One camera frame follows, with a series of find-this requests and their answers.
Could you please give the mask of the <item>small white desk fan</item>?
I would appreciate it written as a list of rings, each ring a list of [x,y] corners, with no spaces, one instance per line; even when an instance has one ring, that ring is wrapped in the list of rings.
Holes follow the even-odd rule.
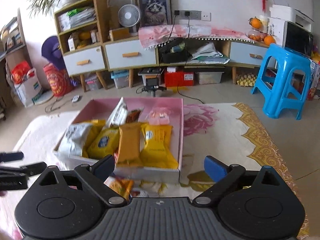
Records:
[[[132,36],[138,35],[137,25],[140,19],[140,9],[134,4],[125,4],[118,11],[119,24],[122,27],[129,28],[129,33]]]

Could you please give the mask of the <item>red chip packet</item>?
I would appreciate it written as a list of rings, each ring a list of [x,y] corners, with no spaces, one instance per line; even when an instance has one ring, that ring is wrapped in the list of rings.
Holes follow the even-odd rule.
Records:
[[[137,108],[137,109],[128,111],[125,123],[130,124],[133,122],[138,122],[139,117],[143,111],[144,111],[144,108]]]

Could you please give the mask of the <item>plain yellow pastry packet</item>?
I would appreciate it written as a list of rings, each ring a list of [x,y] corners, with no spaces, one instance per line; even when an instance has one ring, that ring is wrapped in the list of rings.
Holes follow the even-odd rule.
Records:
[[[142,167],[140,159],[140,123],[133,122],[119,127],[120,138],[117,166]]]

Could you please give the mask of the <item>orange lotus biscuit packet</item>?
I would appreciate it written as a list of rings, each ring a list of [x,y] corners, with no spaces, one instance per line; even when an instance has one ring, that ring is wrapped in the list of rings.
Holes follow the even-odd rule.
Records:
[[[129,179],[108,178],[106,185],[126,200],[129,200],[134,181]]]

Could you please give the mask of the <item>white grey printed snack packet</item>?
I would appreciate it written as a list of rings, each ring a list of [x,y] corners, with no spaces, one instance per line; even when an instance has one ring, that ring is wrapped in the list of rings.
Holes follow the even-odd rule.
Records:
[[[127,104],[123,97],[120,98],[118,104],[113,109],[112,113],[108,117],[106,127],[120,126],[125,124],[127,119],[128,109]]]

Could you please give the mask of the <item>yellow pastry packet with logo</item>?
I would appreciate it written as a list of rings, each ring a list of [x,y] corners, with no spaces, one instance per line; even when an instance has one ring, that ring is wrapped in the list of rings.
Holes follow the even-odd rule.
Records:
[[[178,169],[178,162],[170,151],[172,126],[143,124],[141,129],[144,147],[140,159],[144,166]]]

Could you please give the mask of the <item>pink floral cloth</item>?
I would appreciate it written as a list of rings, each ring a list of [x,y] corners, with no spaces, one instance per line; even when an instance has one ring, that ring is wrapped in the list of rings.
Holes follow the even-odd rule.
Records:
[[[155,25],[140,27],[138,38],[144,49],[162,47],[176,38],[197,40],[235,40],[254,43],[246,34],[232,29],[219,29],[209,25]]]

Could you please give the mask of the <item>white black-text snack packet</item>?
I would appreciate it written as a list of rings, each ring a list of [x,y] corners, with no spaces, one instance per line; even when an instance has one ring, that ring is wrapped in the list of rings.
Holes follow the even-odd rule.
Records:
[[[84,122],[71,124],[60,142],[58,153],[64,156],[84,156],[84,146],[87,141],[92,124]]]

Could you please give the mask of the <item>framed cat picture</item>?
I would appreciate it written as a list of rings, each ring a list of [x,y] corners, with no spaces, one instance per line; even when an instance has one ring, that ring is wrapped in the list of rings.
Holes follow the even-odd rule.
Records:
[[[140,27],[171,25],[171,0],[135,0],[141,12]]]

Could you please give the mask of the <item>white paper shopping bag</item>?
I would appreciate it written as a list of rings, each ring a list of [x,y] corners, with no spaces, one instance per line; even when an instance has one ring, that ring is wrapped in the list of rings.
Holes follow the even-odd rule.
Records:
[[[27,61],[22,61],[13,68],[11,80],[24,107],[34,105],[43,93],[36,69],[31,68]]]

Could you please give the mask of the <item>yellow blue-label snack packet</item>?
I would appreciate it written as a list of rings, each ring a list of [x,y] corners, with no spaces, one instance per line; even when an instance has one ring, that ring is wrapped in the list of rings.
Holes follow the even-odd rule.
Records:
[[[107,155],[113,155],[119,146],[119,128],[111,127],[103,129],[93,140],[87,149],[90,159],[102,159]]]

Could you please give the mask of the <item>purple plush toy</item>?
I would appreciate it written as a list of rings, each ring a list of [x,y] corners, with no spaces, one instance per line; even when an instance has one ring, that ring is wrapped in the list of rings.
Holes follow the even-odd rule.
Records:
[[[50,36],[44,41],[41,48],[41,55],[48,63],[52,63],[56,68],[67,70],[57,36]]]

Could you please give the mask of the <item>black microwave oven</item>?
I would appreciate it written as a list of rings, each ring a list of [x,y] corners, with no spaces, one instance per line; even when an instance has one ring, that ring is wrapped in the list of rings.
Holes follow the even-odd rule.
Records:
[[[283,46],[310,57],[313,34],[294,23],[286,22]]]

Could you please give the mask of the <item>blue plastic stool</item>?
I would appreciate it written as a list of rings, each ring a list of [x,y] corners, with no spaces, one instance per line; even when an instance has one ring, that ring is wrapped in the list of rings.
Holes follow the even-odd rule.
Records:
[[[275,77],[266,76],[271,58],[276,59],[277,73]],[[304,73],[305,83],[302,92],[291,85],[295,71]],[[252,94],[260,91],[265,99],[263,113],[277,119],[284,109],[297,111],[297,120],[302,118],[303,108],[310,88],[311,60],[305,55],[277,44],[270,44],[261,63],[258,77],[252,88]]]

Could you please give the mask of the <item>pink snack packet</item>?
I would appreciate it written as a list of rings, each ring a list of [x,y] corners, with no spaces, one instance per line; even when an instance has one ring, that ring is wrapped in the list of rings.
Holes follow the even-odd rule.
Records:
[[[150,125],[168,125],[170,124],[170,110],[167,107],[153,108],[146,119]]]

